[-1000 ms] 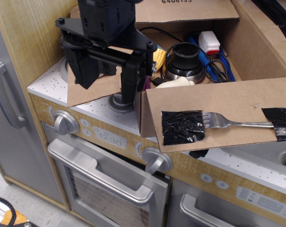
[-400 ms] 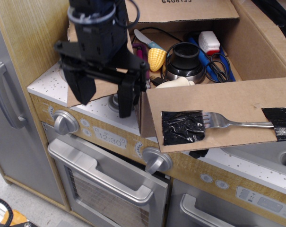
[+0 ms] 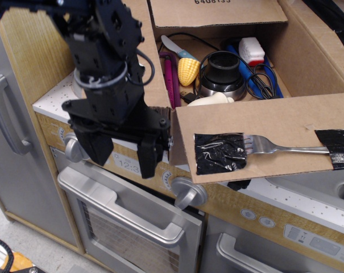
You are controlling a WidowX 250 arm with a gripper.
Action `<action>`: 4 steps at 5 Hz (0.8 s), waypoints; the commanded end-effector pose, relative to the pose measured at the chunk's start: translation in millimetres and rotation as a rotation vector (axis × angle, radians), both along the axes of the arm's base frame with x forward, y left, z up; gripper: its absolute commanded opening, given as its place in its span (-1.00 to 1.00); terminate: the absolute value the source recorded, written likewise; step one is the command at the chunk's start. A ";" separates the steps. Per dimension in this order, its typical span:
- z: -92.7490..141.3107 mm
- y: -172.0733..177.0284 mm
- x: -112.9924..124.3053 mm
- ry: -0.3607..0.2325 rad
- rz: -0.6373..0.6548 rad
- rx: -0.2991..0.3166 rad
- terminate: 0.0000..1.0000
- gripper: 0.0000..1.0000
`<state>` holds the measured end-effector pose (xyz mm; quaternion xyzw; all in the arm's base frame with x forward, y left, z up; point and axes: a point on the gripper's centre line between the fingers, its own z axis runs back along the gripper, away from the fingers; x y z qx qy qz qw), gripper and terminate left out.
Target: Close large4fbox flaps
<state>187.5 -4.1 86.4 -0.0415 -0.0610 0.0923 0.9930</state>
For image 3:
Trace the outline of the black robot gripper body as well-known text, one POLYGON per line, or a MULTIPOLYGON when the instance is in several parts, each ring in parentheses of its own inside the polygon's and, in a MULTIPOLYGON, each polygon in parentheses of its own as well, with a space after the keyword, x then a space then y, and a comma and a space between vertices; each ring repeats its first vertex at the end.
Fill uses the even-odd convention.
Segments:
POLYGON ((130 82, 100 89, 85 88, 86 98, 62 104, 73 131, 101 133, 112 139, 140 143, 145 135, 156 136, 163 151, 170 148, 170 121, 155 108, 147 106, 144 90, 130 82))

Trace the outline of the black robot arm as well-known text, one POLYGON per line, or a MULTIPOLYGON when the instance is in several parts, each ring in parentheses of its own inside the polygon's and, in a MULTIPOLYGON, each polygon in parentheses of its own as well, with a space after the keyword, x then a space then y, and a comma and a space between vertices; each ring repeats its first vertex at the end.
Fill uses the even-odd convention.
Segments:
POLYGON ((133 142, 142 177, 153 177, 172 138, 169 120, 144 101, 142 23, 121 1, 0 1, 0 20, 11 7, 45 11, 67 43, 86 97, 62 108, 91 160, 104 165, 114 139, 133 142))

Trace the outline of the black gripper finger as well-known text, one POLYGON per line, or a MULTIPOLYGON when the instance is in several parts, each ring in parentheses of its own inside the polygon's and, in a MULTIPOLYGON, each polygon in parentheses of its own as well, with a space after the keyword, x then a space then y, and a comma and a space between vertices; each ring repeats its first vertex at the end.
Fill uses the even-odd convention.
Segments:
POLYGON ((104 166, 114 148, 111 137, 101 133, 82 133, 78 130, 76 137, 90 159, 104 166))
POLYGON ((142 178, 154 177, 156 167, 163 158, 163 146, 157 143, 156 136, 145 135, 137 144, 137 149, 142 178))

